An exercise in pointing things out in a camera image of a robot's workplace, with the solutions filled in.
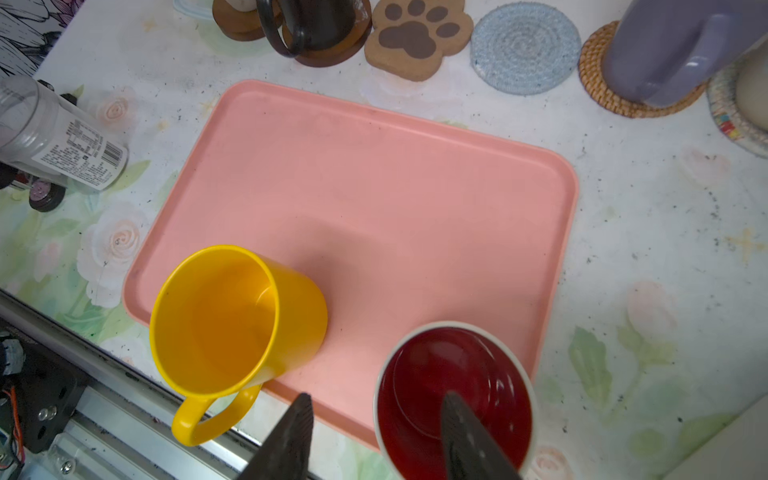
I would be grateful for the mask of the grey-blue woven round coaster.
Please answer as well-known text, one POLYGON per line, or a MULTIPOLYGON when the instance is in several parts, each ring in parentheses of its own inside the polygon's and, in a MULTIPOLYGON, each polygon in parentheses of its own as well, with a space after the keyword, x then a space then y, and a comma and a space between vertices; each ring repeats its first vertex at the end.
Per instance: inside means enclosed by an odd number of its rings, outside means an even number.
POLYGON ((573 22, 538 2, 502 5, 479 20, 470 65, 494 89, 517 96, 547 92, 576 69, 581 37, 573 22))

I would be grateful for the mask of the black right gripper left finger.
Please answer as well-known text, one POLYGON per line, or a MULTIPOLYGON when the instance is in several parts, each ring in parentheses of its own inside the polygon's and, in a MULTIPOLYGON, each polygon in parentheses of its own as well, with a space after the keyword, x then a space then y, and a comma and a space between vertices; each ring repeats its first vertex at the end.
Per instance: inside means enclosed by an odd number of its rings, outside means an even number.
POLYGON ((311 396, 301 393, 237 480, 308 479, 313 427, 311 396))

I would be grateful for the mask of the plain brown wooden coaster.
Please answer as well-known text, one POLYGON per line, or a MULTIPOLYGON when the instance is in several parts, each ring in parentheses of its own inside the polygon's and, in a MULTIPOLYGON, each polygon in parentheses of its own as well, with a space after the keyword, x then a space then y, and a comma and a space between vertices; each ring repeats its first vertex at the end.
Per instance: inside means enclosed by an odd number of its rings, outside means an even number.
POLYGON ((212 16, 222 33, 232 40, 247 42, 265 37, 257 9, 239 12, 227 0, 214 0, 212 16))

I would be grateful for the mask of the dark wooden scratched coaster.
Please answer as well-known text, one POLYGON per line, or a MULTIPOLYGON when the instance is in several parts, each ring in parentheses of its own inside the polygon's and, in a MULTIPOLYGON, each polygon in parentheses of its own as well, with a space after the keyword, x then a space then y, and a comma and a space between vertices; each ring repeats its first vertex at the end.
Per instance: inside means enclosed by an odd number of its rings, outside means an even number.
POLYGON ((372 31, 372 9, 369 0, 354 1, 355 24, 340 44, 325 50, 307 51, 296 57, 305 66, 325 68, 338 65, 363 48, 372 31))

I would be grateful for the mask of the white speckled mug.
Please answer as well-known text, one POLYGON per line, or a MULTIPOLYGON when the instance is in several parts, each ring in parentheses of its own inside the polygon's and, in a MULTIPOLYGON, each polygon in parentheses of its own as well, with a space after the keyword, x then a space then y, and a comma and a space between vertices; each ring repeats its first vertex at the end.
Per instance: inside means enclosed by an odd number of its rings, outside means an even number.
POLYGON ((751 51, 739 69, 736 104, 742 116, 767 130, 767 41, 751 51))
POLYGON ((227 2, 239 12, 250 12, 257 9, 256 0, 227 0, 227 2))

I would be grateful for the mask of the black mug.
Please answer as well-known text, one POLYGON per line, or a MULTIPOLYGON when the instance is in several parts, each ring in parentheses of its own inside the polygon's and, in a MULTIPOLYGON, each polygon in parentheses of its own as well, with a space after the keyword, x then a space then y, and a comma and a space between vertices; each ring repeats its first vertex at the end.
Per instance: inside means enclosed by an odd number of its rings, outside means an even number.
POLYGON ((335 47, 352 31, 356 21, 353 1, 298 0, 278 4, 283 24, 291 33, 288 44, 274 21, 273 2, 257 0, 256 9, 265 37, 278 54, 287 58, 335 47))

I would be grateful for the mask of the purple mug white inside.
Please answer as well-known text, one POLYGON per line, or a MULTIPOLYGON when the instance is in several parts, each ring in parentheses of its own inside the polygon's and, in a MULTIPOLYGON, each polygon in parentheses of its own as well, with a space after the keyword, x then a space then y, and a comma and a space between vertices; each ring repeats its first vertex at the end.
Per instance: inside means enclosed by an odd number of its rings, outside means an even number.
POLYGON ((602 60, 603 78, 626 100, 668 107, 766 34, 765 1, 633 1, 602 60))

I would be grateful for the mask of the multicolour zigzag round coaster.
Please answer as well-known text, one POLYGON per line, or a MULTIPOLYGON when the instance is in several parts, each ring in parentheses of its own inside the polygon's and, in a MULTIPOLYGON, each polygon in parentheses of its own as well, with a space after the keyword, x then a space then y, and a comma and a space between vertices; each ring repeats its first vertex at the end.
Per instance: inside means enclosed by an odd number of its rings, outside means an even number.
POLYGON ((758 157, 767 158, 767 132, 739 110, 736 103, 736 83, 745 59, 739 59, 717 72, 709 81, 707 98, 712 119, 731 142, 758 157))

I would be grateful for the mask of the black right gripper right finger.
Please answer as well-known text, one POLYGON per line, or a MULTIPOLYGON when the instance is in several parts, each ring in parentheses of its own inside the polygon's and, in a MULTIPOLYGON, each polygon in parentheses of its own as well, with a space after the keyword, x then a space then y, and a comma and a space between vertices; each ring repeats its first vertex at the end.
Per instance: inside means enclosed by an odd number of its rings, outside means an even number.
POLYGON ((522 479, 517 468, 455 391, 449 391, 442 400, 440 435, 447 479, 522 479))

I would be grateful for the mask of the woven rattan round coaster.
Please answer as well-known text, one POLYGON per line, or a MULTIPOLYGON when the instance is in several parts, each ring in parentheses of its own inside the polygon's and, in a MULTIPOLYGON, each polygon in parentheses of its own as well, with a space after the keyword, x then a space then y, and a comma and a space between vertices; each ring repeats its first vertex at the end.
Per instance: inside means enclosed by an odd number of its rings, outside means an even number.
POLYGON ((708 81, 700 84, 682 100, 668 107, 651 107, 619 96, 607 85, 602 73, 602 60, 620 21, 616 20, 596 30, 583 44, 578 61, 580 81, 592 100, 614 114, 631 118, 659 118, 680 112, 695 103, 706 91, 708 81))

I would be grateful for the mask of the cork paw print coaster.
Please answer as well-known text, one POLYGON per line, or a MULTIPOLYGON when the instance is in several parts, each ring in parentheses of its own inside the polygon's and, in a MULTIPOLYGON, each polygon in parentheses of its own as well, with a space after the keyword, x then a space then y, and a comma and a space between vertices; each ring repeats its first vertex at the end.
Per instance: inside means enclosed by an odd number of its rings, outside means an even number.
POLYGON ((464 0, 380 1, 372 23, 364 47, 367 62, 414 82, 429 79, 445 57, 461 52, 474 28, 464 0))

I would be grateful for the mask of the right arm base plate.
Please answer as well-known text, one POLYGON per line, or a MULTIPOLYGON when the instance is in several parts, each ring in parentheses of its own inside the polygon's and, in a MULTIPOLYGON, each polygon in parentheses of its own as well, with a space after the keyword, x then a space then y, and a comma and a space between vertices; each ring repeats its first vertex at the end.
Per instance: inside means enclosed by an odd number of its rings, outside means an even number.
POLYGON ((1 324, 1 445, 41 453, 62 433, 88 377, 20 330, 1 324))

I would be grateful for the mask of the white mug red inside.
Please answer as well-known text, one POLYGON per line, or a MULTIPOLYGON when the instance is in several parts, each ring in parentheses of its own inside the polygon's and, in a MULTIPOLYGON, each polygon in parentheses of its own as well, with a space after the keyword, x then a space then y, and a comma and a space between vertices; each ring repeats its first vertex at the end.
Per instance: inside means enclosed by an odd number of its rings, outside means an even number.
POLYGON ((520 479, 533 459, 531 381, 506 345, 470 324, 403 337, 379 374, 373 419, 401 479, 520 479))

